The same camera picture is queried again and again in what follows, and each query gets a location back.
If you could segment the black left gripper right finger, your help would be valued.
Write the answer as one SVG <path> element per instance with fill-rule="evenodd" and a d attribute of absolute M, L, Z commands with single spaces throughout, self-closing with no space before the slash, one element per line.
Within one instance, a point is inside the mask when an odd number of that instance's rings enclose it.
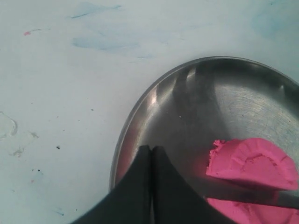
<path fill-rule="evenodd" d="M 191 188 L 174 168 L 163 147 L 152 149 L 151 178 L 154 223 L 234 223 Z"/>

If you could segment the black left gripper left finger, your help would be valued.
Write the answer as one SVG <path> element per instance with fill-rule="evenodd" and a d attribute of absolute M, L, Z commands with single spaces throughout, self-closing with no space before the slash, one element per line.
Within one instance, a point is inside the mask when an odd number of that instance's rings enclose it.
<path fill-rule="evenodd" d="M 121 181 L 75 224 L 149 224 L 151 150 L 141 146 Z"/>

